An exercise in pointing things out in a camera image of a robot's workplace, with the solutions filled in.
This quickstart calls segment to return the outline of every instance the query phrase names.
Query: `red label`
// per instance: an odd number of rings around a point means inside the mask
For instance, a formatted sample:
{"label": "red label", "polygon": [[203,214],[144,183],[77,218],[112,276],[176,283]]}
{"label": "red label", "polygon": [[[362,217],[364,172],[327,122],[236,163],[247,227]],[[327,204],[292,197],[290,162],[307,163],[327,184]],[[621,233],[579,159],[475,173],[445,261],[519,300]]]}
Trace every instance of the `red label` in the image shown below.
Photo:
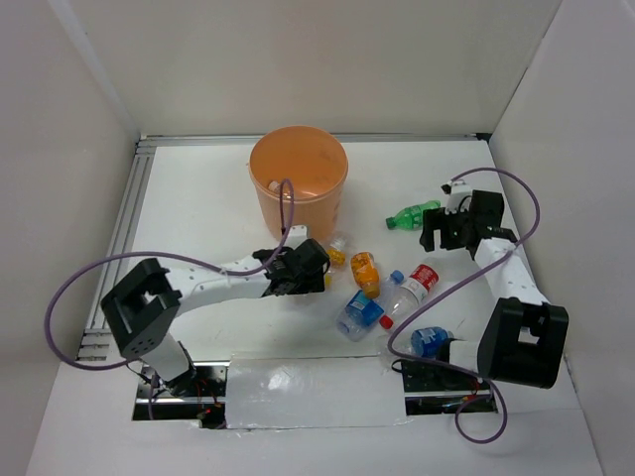
{"label": "red label", "polygon": [[428,292],[439,282],[437,272],[427,265],[419,265],[410,277],[419,282]]}

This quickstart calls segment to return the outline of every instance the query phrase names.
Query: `blue bottle cap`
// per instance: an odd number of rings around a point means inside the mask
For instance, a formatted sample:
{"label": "blue bottle cap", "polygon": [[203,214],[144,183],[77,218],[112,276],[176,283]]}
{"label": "blue bottle cap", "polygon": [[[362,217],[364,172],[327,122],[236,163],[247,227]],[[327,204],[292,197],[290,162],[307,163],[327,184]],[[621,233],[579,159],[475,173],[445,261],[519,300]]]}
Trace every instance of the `blue bottle cap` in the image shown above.
{"label": "blue bottle cap", "polygon": [[404,281],[404,274],[401,271],[395,270],[390,274],[390,277],[395,280],[395,283],[401,285]]}

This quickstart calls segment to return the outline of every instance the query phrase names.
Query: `white tabletop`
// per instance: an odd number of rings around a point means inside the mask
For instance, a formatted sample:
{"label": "white tabletop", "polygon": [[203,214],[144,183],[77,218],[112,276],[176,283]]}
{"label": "white tabletop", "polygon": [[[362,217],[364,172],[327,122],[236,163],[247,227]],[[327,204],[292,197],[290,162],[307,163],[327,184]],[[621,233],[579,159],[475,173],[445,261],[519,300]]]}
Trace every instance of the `white tabletop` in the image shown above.
{"label": "white tabletop", "polygon": [[[133,249],[219,264],[273,247],[246,170],[251,147],[159,148]],[[357,250],[371,251],[384,273],[433,263],[442,279],[437,292],[476,269],[465,251],[437,251],[431,257],[419,245],[418,232],[388,231],[384,218],[409,204],[441,198],[439,185],[459,172],[492,166],[484,142],[345,143],[344,148],[349,176],[338,227],[354,237]],[[502,190],[494,174],[469,181],[475,188]],[[509,213],[504,224],[515,228]],[[344,279],[323,296],[225,302],[182,316],[171,331],[194,361],[374,355],[381,329],[352,343],[333,324],[354,290]],[[488,286],[479,280],[416,325],[441,325],[460,338],[478,339],[492,308]],[[109,359],[117,358],[113,351]],[[505,435],[484,447],[463,441],[450,416],[417,416],[379,427],[250,432],[202,430],[187,421],[136,422],[131,420],[135,387],[135,376],[125,369],[92,374],[61,365],[28,474],[601,474],[564,365],[549,391],[500,386],[512,415]],[[482,437],[495,431],[500,416],[461,418]]]}

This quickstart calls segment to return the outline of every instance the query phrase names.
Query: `white wall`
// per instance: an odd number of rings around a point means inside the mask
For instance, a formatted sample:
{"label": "white wall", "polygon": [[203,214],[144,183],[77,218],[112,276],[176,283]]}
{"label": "white wall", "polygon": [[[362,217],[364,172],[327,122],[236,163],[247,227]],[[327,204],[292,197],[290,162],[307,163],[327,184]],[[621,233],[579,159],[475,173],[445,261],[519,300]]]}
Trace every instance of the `white wall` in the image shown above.
{"label": "white wall", "polygon": [[[533,270],[570,313],[573,376],[607,476],[635,453],[635,0],[564,0],[491,141],[543,205]],[[531,206],[509,186],[514,216]]]}
{"label": "white wall", "polygon": [[[0,62],[0,461],[14,476],[59,365],[44,340],[46,304],[106,252],[133,144],[45,0],[0,4]],[[67,352],[94,282],[72,289],[56,316]]]}
{"label": "white wall", "polygon": [[492,132],[559,3],[70,0],[141,131],[164,135]]}

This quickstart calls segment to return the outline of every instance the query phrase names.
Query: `orange bottle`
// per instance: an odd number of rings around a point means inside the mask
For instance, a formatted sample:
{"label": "orange bottle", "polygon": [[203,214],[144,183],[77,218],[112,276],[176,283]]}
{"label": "orange bottle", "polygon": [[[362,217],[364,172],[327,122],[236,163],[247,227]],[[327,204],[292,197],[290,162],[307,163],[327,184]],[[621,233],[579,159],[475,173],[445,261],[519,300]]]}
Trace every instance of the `orange bottle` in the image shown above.
{"label": "orange bottle", "polygon": [[373,255],[368,252],[357,253],[350,259],[350,269],[364,295],[369,299],[379,298],[379,272]]}

